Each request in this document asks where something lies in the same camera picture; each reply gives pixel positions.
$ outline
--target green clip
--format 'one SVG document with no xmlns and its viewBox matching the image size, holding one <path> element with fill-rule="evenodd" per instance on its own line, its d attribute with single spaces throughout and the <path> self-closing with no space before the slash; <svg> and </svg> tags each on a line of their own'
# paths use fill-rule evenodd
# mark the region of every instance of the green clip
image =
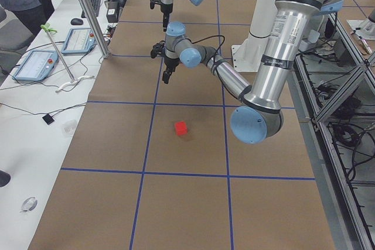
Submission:
<svg viewBox="0 0 375 250">
<path fill-rule="evenodd" d="M 40 27 L 41 27 L 45 32 L 57 32 L 56 29 L 50 28 L 50 23 L 46 23 L 45 25 L 40 25 Z"/>
</svg>

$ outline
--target chair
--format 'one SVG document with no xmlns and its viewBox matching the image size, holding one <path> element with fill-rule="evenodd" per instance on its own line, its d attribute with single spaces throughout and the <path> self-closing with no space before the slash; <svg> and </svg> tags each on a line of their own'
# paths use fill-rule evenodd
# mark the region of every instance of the chair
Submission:
<svg viewBox="0 0 375 250">
<path fill-rule="evenodd" d="M 0 23 L 6 19 L 6 12 L 0 6 Z M 20 20 L 10 20 L 0 28 L 0 53 L 24 54 L 24 48 L 29 46 L 34 35 L 21 23 Z"/>
</svg>

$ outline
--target computer mouse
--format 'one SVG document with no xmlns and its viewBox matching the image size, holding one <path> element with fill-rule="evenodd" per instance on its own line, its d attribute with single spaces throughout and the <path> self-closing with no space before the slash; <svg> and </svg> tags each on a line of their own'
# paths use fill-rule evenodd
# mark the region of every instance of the computer mouse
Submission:
<svg viewBox="0 0 375 250">
<path fill-rule="evenodd" d="M 73 26 L 80 26 L 80 25 L 83 25 L 83 20 L 79 19 L 79 18 L 73 18 L 70 21 L 70 24 L 73 25 Z"/>
</svg>

